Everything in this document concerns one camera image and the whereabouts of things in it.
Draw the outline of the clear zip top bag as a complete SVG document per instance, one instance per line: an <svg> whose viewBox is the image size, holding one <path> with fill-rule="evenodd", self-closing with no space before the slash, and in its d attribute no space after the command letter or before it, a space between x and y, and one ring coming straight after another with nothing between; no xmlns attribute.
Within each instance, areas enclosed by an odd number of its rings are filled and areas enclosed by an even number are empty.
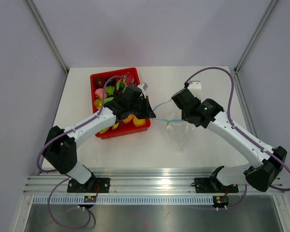
<svg viewBox="0 0 290 232"><path fill-rule="evenodd" d="M157 116L153 120L161 125L172 148L186 152L195 131L194 126L181 119L181 111L171 98L156 105L153 111Z"/></svg>

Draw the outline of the yellow banana bunch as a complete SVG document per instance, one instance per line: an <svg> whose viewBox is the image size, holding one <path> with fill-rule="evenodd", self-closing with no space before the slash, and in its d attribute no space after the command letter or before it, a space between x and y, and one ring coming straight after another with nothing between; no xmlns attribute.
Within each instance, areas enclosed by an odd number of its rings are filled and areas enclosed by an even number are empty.
<svg viewBox="0 0 290 232"><path fill-rule="evenodd" d="M131 120L133 120L134 117L135 117L135 115L129 115L126 119L122 120L121 122L123 122L124 124L127 124ZM114 130L116 130L118 128L118 126L119 126L119 123L116 123L116 124L112 125L111 128L114 131ZM107 127L105 129L101 130L99 132L99 134L103 134L103 133L107 132L109 129L110 129L110 127Z"/></svg>

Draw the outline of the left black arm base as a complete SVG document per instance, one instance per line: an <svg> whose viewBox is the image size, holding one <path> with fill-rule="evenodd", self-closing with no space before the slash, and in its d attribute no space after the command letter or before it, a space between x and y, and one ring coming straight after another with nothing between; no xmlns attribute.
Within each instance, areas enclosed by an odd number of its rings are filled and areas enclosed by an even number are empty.
<svg viewBox="0 0 290 232"><path fill-rule="evenodd" d="M75 179L71 179L68 182L68 193L108 193L110 188L110 178L90 179L85 184L80 184Z"/></svg>

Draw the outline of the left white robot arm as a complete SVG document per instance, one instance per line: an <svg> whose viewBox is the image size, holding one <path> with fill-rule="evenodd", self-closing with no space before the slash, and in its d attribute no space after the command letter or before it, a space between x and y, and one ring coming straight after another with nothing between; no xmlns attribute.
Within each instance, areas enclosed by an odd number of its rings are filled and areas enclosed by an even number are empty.
<svg viewBox="0 0 290 232"><path fill-rule="evenodd" d="M43 157L58 171L78 182L83 192L94 189L94 174L78 161L77 149L82 143L107 127L134 115L139 119L155 118L145 91L147 84L131 85L124 93L105 103L93 115L71 127L53 127L42 149Z"/></svg>

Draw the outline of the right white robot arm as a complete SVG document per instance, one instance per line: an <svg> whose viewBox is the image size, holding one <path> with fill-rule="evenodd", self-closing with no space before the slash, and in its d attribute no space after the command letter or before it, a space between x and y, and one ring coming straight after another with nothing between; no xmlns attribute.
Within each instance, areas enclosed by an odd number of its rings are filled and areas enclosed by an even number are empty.
<svg viewBox="0 0 290 232"><path fill-rule="evenodd" d="M219 166L210 175L210 187L222 191L233 184L249 184L266 192L282 170L287 152L279 146L273 148L228 119L223 107L212 99L204 101L184 88L172 96L181 110L182 119L196 127L203 127L223 138L248 161L246 165Z"/></svg>

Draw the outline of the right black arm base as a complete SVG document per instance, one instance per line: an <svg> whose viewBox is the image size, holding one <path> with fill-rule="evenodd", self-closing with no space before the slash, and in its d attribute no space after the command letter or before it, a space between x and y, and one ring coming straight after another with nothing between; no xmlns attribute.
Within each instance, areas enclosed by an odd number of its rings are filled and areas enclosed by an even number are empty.
<svg viewBox="0 0 290 232"><path fill-rule="evenodd" d="M217 174L224 166L217 167L209 177L196 177L191 183L196 193L238 193L238 185L224 186L217 179Z"/></svg>

